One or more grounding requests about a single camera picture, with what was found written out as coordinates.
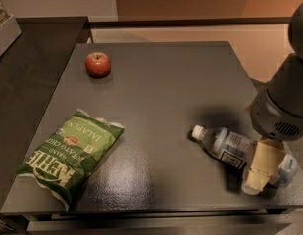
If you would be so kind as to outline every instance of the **red apple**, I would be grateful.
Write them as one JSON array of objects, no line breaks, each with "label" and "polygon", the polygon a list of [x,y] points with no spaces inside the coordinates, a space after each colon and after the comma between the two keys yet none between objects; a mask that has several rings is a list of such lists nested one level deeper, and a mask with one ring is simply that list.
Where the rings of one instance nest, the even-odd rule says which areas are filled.
[{"label": "red apple", "polygon": [[92,52],[85,59],[85,67],[92,77],[103,77],[111,71],[110,58],[103,52]]}]

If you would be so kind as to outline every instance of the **dark countertop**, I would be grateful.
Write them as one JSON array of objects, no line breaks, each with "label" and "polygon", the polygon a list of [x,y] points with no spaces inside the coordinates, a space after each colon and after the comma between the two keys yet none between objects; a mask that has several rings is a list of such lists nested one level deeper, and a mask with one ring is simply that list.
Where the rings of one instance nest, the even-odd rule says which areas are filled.
[{"label": "dark countertop", "polygon": [[0,210],[87,17],[18,19],[0,57]]},{"label": "dark countertop", "polygon": [[[89,77],[88,53],[104,51],[112,72]],[[77,44],[28,148],[29,156],[77,108],[125,132],[78,189],[68,215],[214,212],[303,207],[303,172],[286,188],[241,191],[242,171],[204,153],[188,134],[227,126],[259,140],[245,109],[257,94],[228,42]],[[17,177],[4,215],[63,213],[31,178]]]}]

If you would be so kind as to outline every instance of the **white bottle cap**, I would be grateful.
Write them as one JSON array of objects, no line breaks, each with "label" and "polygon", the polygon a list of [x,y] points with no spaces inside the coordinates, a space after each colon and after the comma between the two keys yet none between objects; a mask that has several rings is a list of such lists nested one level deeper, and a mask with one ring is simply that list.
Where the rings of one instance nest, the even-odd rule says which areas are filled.
[{"label": "white bottle cap", "polygon": [[196,140],[199,140],[199,137],[200,137],[200,134],[201,134],[201,131],[204,129],[204,127],[201,127],[199,125],[196,125],[194,127],[194,129],[192,130],[192,137]]}]

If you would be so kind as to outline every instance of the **bottle label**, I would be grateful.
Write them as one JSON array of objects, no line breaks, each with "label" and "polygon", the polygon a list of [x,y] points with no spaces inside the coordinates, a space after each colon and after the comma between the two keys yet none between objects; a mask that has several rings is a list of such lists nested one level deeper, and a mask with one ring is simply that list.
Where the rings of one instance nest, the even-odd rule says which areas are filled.
[{"label": "bottle label", "polygon": [[250,146],[250,140],[241,135],[231,132],[227,138],[226,144],[237,150],[246,151]]},{"label": "bottle label", "polygon": [[236,168],[241,168],[244,164],[244,160],[237,156],[234,156],[232,153],[229,153],[227,150],[223,150],[221,155],[221,161],[234,166]]},{"label": "bottle label", "polygon": [[242,168],[247,161],[247,153],[250,152],[250,147],[251,140],[228,131],[220,147],[220,160],[236,168]]}]

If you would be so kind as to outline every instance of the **green chip bag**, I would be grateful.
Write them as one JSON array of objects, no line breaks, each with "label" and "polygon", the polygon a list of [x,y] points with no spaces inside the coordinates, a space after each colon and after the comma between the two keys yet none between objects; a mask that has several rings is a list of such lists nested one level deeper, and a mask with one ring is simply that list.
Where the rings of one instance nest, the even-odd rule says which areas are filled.
[{"label": "green chip bag", "polygon": [[74,192],[92,173],[124,128],[77,110],[29,156],[17,174],[34,177],[51,190],[66,210]]}]

